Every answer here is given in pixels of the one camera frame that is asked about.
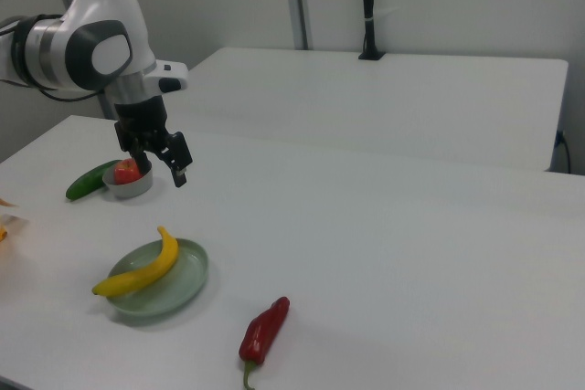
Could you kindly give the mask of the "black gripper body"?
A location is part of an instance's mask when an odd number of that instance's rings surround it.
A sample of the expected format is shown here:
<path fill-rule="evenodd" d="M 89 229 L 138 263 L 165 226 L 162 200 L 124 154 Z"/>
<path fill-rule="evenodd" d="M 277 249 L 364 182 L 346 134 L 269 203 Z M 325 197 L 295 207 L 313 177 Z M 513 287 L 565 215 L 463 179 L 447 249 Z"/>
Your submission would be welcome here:
<path fill-rule="evenodd" d="M 132 104 L 116 103 L 118 121 L 114 128 L 119 139 L 167 134 L 167 112 L 161 96 Z"/>

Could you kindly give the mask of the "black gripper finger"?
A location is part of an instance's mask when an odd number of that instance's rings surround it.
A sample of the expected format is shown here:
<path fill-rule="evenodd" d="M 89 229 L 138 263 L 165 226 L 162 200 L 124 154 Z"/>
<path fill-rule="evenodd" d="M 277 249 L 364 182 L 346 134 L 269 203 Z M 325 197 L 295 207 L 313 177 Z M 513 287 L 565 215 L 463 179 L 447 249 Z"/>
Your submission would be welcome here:
<path fill-rule="evenodd" d="M 130 154 L 135 160 L 140 174 L 147 174 L 152 169 L 152 164 L 147 158 L 139 138 L 135 134 L 126 131 L 120 122 L 114 124 L 114 129 L 121 150 Z"/>
<path fill-rule="evenodd" d="M 154 153 L 171 171 L 175 187 L 186 184 L 186 168 L 193 162 L 182 132 L 157 132 Z"/>

